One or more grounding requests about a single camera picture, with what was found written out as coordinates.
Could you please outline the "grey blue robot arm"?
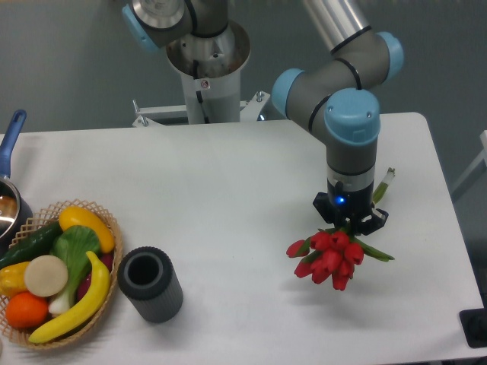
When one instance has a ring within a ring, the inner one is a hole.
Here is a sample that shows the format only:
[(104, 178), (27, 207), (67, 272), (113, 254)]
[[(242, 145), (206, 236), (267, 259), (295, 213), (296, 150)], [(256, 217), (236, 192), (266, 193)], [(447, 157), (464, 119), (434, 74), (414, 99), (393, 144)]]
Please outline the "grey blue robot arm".
[[(353, 234), (382, 228), (373, 202), (380, 107), (371, 88), (402, 68), (403, 48), (375, 32), (354, 1), (306, 1), (332, 60), (318, 71), (292, 68), (275, 81), (273, 106), (326, 145), (327, 190), (314, 199), (321, 217)], [(226, 1), (129, 1), (123, 18), (149, 52), (164, 49), (180, 74), (192, 124), (240, 120), (240, 71), (250, 56), (246, 31)]]

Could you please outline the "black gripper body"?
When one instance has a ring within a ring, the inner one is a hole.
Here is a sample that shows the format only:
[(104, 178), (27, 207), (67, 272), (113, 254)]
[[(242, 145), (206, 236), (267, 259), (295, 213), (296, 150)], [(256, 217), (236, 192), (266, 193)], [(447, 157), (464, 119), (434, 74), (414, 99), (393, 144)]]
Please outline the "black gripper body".
[(327, 183), (327, 192), (318, 192), (313, 206), (320, 216), (324, 219), (324, 214), (329, 212), (339, 212), (345, 218), (344, 229), (349, 234), (361, 235), (357, 233), (358, 224), (367, 220), (373, 214), (384, 215), (385, 223), (389, 214), (377, 209), (372, 202), (373, 184), (363, 189), (355, 191), (345, 191), (344, 184), (338, 181), (335, 185)]

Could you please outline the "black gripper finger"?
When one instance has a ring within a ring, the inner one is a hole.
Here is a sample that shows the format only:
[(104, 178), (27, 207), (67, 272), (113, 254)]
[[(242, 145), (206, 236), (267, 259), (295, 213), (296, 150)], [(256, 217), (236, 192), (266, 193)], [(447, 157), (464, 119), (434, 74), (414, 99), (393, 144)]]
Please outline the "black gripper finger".
[(385, 225), (385, 216), (373, 214), (367, 220), (363, 220), (358, 224), (357, 233), (361, 235), (370, 235), (371, 233), (381, 229)]
[(332, 224), (337, 230), (345, 226), (345, 218), (339, 212), (325, 213), (324, 220), (328, 224)]

